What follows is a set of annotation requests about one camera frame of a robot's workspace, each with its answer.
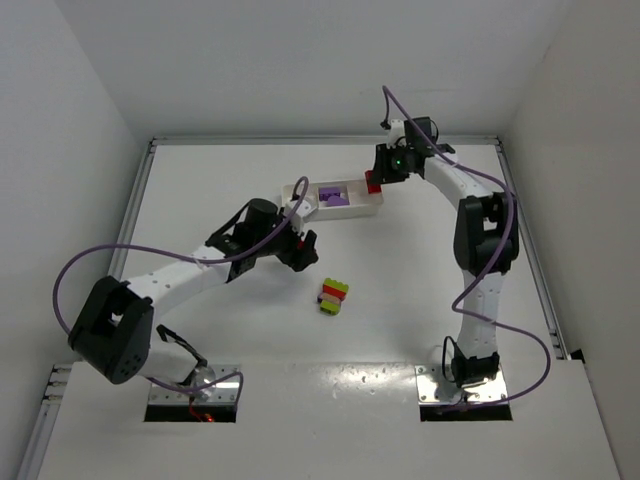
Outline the red lego brick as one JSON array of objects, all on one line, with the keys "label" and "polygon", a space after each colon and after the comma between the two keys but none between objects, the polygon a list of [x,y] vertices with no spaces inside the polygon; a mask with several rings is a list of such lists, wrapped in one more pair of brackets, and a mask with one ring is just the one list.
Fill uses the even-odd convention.
[{"label": "red lego brick", "polygon": [[365,182],[366,182],[366,188],[367,188],[368,194],[369,195],[381,194],[382,193],[381,186],[379,184],[374,183],[372,178],[373,178],[373,171],[367,170],[365,172]]}]

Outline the green red purple lego stack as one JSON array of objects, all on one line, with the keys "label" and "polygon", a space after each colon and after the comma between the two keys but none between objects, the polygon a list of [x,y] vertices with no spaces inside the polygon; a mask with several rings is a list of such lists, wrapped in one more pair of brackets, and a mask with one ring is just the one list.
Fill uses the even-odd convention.
[{"label": "green red purple lego stack", "polygon": [[327,315],[338,315],[348,292],[348,284],[332,278],[326,278],[317,296],[319,310]]}]

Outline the purple lego piece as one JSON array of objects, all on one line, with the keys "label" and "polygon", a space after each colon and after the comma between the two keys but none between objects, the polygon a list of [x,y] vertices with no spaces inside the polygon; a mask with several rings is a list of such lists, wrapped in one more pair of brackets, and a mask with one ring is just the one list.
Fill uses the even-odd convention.
[{"label": "purple lego piece", "polygon": [[341,186],[320,187],[317,190],[319,205],[324,208],[348,206],[349,196],[347,189]]}]

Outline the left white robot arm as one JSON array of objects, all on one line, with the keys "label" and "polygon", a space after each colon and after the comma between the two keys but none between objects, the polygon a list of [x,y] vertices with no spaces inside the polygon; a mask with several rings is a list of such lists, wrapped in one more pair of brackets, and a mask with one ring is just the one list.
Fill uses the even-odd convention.
[{"label": "left white robot arm", "polygon": [[69,346],[115,385],[142,376],[170,389],[200,389],[207,360],[162,317],[231,283],[260,258],[274,256],[295,272],[316,263],[317,235],[304,228],[314,212],[302,196],[283,207],[254,198],[191,254],[175,254],[172,263],[124,281],[101,278],[70,330]]}]

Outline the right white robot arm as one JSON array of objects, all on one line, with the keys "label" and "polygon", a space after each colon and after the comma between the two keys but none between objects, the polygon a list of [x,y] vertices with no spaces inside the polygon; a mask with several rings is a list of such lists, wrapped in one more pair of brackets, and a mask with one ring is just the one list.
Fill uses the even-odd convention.
[{"label": "right white robot arm", "polygon": [[504,276],[519,255],[519,237],[513,200],[490,191],[477,176],[443,160],[438,151],[452,154],[448,144],[435,140],[431,119],[414,124],[427,128],[425,141],[406,120],[381,122],[386,140],[376,146],[371,185],[403,182],[416,174],[435,186],[456,209],[453,251],[462,271],[462,299],[452,309],[462,314],[453,358],[443,375],[458,387],[493,379],[500,362],[496,340],[499,294]]}]

